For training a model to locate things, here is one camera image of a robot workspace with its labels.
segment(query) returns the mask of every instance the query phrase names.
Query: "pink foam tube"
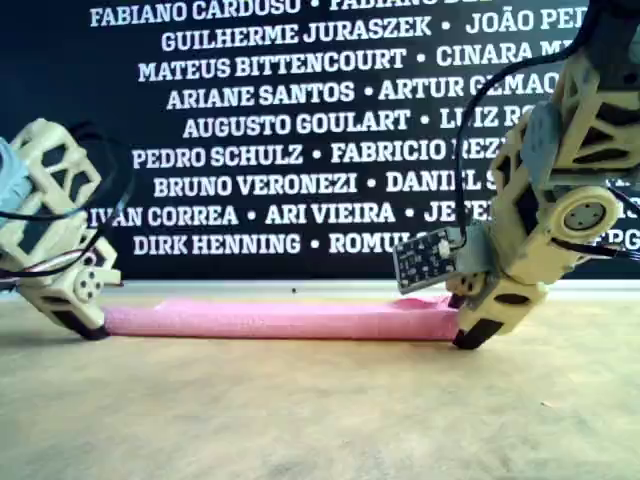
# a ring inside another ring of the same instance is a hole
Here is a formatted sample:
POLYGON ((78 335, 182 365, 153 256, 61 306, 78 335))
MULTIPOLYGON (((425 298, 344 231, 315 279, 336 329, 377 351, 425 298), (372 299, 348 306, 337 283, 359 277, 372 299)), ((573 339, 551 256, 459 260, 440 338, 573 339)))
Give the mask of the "pink foam tube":
POLYGON ((458 325, 447 301, 350 305, 177 299, 155 308, 107 309, 106 326, 122 336, 450 341, 458 325))

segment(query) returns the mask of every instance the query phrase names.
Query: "white baseboard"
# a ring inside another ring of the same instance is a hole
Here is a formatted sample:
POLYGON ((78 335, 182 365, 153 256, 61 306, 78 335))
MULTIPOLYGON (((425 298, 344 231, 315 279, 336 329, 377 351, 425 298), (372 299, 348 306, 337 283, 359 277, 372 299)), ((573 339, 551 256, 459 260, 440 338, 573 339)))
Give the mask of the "white baseboard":
MULTIPOLYGON (((399 298, 393 280, 308 280, 308 281, 129 281, 122 288, 109 288, 108 296, 208 295, 220 298, 286 298, 302 296, 399 298)), ((410 296, 429 297, 446 294, 437 285, 410 296)), ((0 295, 0 301, 13 300, 16 293, 0 295)), ((640 280, 561 280, 550 289, 553 298, 640 299, 640 280)))

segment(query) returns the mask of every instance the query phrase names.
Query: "floor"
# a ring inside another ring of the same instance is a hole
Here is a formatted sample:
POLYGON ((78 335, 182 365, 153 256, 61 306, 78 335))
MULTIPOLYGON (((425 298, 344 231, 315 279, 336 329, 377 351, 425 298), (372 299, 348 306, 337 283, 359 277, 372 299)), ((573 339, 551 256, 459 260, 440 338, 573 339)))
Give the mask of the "floor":
MULTIPOLYGON (((105 303, 159 300, 131 292, 105 303)), ((640 300, 627 298, 554 298, 475 352, 89 344, 2 300, 0 479, 637 479, 640 300)))

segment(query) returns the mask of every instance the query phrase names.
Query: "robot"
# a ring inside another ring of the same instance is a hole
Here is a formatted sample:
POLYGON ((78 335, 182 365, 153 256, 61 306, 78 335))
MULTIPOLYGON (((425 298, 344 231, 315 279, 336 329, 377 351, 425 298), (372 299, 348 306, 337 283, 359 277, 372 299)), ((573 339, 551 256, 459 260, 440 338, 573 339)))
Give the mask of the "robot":
MULTIPOLYGON (((562 52, 510 65, 468 105, 456 142, 457 226, 396 245, 402 294, 438 283, 452 293, 460 330, 454 345, 472 350, 506 335, 546 298, 551 285, 592 258, 640 255, 596 245, 617 221, 610 186, 640 183, 640 1, 590 0, 574 42, 562 52), (496 195, 490 220, 467 222, 462 188, 463 133, 475 107, 516 71, 564 61, 549 101, 525 113, 491 163, 496 195)), ((0 139, 0 280, 53 322, 87 340, 109 336, 97 299, 119 285, 116 252, 87 226, 84 205, 101 177, 74 136, 39 119, 7 144, 0 139)))
POLYGON ((507 67, 467 109, 515 71, 564 60, 552 97, 523 114, 490 165, 490 220, 467 225, 456 143, 458 226, 396 245, 398 287, 408 293, 445 282, 458 309, 454 345, 473 350, 506 335, 545 300, 549 286, 594 257, 630 258, 595 245, 618 220, 610 186, 639 187, 640 1, 590 0, 574 42, 560 54, 507 67))
POLYGON ((61 125, 38 119, 11 144, 0 138, 0 161, 0 278, 17 281, 54 323, 86 340, 108 337, 96 301, 121 275, 114 248, 88 228, 83 207, 102 178, 87 151, 61 125))

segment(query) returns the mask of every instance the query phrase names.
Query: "black cable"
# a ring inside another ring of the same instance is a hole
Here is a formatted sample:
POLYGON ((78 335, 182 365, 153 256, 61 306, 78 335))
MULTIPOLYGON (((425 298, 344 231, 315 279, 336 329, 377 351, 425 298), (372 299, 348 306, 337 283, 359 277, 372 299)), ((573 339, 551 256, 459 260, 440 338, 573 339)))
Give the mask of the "black cable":
MULTIPOLYGON (((93 126, 93 124, 91 122, 84 122, 80 126, 76 126, 75 128, 73 128, 72 130, 77 133, 78 131, 84 128, 87 128, 88 126, 93 126)), ((103 142, 106 153, 107 153, 107 157, 109 158, 109 163, 111 163, 115 168, 115 170, 112 171, 112 174, 109 176, 108 184, 112 183, 113 179, 116 177, 116 174, 117 174, 118 163, 115 161, 113 153, 111 151, 111 143, 115 143, 118 146, 121 146, 121 144, 106 136, 100 135, 99 133, 96 134, 93 132, 87 132, 86 134, 79 136, 79 138, 84 140, 98 140, 103 142)), ((51 270, 43 270, 43 271, 30 271, 29 269, 31 267, 27 267, 18 272, 0 268, 0 279, 49 277, 53 275, 58 275, 59 273, 63 273, 64 271, 68 270, 73 265, 75 265, 77 262, 79 262, 86 254, 88 254, 93 249, 93 247, 96 245, 96 243, 98 243, 100 238, 102 238, 111 229, 111 227, 113 226, 113 222, 116 220, 118 215, 122 212, 124 207, 127 205, 129 200, 131 199, 131 196, 133 195, 133 191, 135 190, 135 172, 133 171, 133 166, 130 166, 129 170, 130 170, 128 172, 129 183, 127 184, 126 188, 124 189, 124 192, 122 193, 118 202, 116 203, 116 206, 114 207, 109 217, 103 223, 98 225, 95 233, 93 234, 93 236, 91 237, 87 245, 82 249, 82 252, 76 257, 75 260, 65 265, 62 265, 61 267, 57 267, 51 270)))
POLYGON ((482 88, 478 92, 476 92, 473 98, 471 98, 469 103, 467 103, 465 110, 462 113, 462 121, 460 122, 458 131, 456 133, 456 145, 454 150, 456 221, 462 235, 462 244, 457 248, 462 248, 467 243, 467 212, 465 206, 464 184, 462 178, 462 144, 464 141, 464 130, 471 121, 476 107, 480 104, 480 102, 493 87, 502 82, 509 75, 513 75, 514 73, 517 73, 518 71, 525 68, 531 68, 539 65, 546 65, 567 60, 571 55, 576 54, 591 37, 591 34, 595 29, 596 21, 600 14, 601 8, 603 8, 602 5, 598 5, 597 7, 594 7, 593 3, 590 5, 576 37, 569 46, 557 53, 543 55, 535 58, 528 58, 526 60, 522 60, 520 62, 516 62, 506 66, 497 74, 493 75, 489 80, 487 80, 482 88))

